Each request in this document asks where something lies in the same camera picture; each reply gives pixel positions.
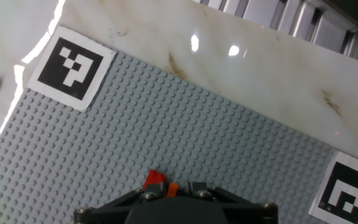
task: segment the red lego brick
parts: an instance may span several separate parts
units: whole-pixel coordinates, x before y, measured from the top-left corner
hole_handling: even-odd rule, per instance
[[[147,184],[157,184],[160,182],[164,182],[165,175],[155,171],[150,170],[149,175],[146,178],[146,181],[144,182],[143,189],[146,189]]]

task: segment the white marble surface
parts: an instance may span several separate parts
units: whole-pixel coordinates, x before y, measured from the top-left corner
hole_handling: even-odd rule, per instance
[[[358,158],[358,61],[190,0],[0,0],[0,129],[63,3],[60,24]]]

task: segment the bolt head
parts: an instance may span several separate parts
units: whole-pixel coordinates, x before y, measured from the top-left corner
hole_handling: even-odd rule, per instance
[[[146,198],[146,199],[152,199],[156,196],[157,195],[154,192],[144,192],[143,193],[143,198]]]
[[[77,209],[77,213],[79,214],[84,214],[84,213],[87,213],[87,212],[90,212],[92,210],[91,207],[81,207],[79,209]]]
[[[210,196],[211,193],[209,193],[207,190],[199,190],[196,192],[196,195],[199,197],[207,197]]]
[[[275,206],[275,204],[272,203],[272,202],[260,202],[259,205],[264,207],[264,208],[270,208],[272,206]]]

